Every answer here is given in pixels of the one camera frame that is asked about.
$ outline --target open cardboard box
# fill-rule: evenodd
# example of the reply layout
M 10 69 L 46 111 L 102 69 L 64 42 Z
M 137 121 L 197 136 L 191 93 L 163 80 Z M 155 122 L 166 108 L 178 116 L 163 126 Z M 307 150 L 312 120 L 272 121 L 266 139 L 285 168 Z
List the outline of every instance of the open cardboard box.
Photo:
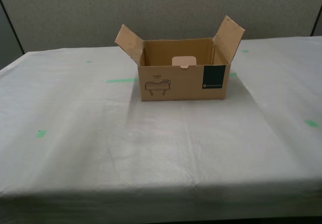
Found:
M 226 16 L 213 38 L 142 40 L 122 25 L 115 42 L 138 66 L 142 101 L 224 99 L 244 31 Z

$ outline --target white tablecloth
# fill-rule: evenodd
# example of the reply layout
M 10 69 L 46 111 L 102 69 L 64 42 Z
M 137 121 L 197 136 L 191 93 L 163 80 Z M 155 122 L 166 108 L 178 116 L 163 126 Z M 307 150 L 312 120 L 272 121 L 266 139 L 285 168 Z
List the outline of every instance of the white tablecloth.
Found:
M 322 215 L 322 37 L 242 41 L 226 100 L 141 102 L 137 76 L 119 47 L 0 71 L 1 221 Z

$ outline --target printed illustration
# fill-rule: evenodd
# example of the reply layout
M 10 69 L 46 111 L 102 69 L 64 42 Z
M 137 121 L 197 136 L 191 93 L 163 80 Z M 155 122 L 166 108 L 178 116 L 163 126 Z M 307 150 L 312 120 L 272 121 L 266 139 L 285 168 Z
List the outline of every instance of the printed illustration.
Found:
M 169 80 L 162 80 L 162 82 L 146 82 L 145 90 L 150 91 L 151 96 L 153 96 L 152 91 L 163 91 L 162 95 L 166 93 L 166 91 L 170 90 L 171 82 Z

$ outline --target white sheet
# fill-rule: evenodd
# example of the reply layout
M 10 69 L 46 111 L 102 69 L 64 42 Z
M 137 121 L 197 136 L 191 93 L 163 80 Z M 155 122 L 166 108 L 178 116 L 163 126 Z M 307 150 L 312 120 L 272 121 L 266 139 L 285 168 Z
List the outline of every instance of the white sheet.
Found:
M 244 40 L 226 100 L 141 102 L 119 47 L 27 53 L 0 71 L 0 220 L 322 215 L 321 61 Z

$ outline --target gray wall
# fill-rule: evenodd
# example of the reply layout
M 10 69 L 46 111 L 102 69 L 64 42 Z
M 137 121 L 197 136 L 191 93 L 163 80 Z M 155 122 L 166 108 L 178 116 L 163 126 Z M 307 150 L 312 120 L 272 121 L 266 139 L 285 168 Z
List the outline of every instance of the gray wall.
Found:
M 114 45 L 126 24 L 143 39 L 210 37 L 227 14 L 245 38 L 309 36 L 322 0 L 3 0 L 25 51 Z
M 22 56 L 22 51 L 0 5 L 0 69 Z

